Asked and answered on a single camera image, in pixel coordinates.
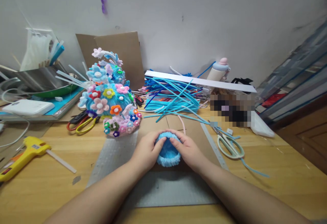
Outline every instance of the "yellow glue gun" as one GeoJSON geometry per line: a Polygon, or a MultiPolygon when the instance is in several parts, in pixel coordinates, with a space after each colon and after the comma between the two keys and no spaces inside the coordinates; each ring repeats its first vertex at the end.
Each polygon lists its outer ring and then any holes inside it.
{"type": "Polygon", "coordinates": [[[5,170],[0,173],[0,182],[5,182],[10,180],[14,175],[16,175],[29,161],[31,161],[35,156],[42,156],[45,153],[48,153],[50,156],[55,158],[62,165],[67,167],[73,173],[76,173],[76,170],[71,167],[68,163],[63,161],[60,157],[50,151],[51,146],[47,145],[44,141],[39,138],[28,136],[24,139],[24,144],[26,150],[23,154],[18,155],[12,158],[12,161],[7,164],[5,170]]]}

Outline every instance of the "orange flower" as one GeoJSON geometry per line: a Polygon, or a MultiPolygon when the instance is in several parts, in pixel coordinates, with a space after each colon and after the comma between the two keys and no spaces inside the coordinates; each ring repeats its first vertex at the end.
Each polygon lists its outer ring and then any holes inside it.
{"type": "Polygon", "coordinates": [[[121,111],[122,108],[120,107],[120,105],[115,105],[111,107],[110,114],[115,114],[116,116],[118,116],[121,111]]]}

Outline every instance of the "pink bottle cap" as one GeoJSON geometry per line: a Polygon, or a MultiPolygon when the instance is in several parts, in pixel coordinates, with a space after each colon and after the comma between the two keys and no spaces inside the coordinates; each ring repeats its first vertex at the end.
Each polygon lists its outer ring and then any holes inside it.
{"type": "Polygon", "coordinates": [[[227,65],[227,58],[222,58],[222,59],[219,61],[219,64],[221,64],[221,65],[227,65]]]}

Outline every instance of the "hand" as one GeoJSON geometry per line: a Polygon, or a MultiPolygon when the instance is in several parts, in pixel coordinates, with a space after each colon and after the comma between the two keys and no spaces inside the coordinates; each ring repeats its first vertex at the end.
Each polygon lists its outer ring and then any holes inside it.
{"type": "Polygon", "coordinates": [[[166,131],[175,134],[181,141],[180,143],[170,138],[171,144],[179,151],[185,163],[196,173],[200,173],[210,163],[190,137],[176,130],[166,129],[166,131]]]}
{"type": "Polygon", "coordinates": [[[150,132],[146,136],[142,137],[140,142],[137,144],[132,158],[130,159],[133,164],[137,164],[141,167],[143,173],[148,172],[156,163],[159,153],[166,141],[166,137],[161,138],[156,145],[155,140],[159,134],[164,131],[150,132]]]}

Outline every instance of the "purple pushpin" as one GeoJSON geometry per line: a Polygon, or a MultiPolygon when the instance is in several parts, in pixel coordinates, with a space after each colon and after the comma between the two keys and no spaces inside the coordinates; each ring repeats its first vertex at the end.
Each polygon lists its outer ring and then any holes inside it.
{"type": "Polygon", "coordinates": [[[101,3],[102,3],[102,13],[103,14],[107,14],[107,9],[106,9],[106,2],[107,0],[101,0],[101,3]]]}

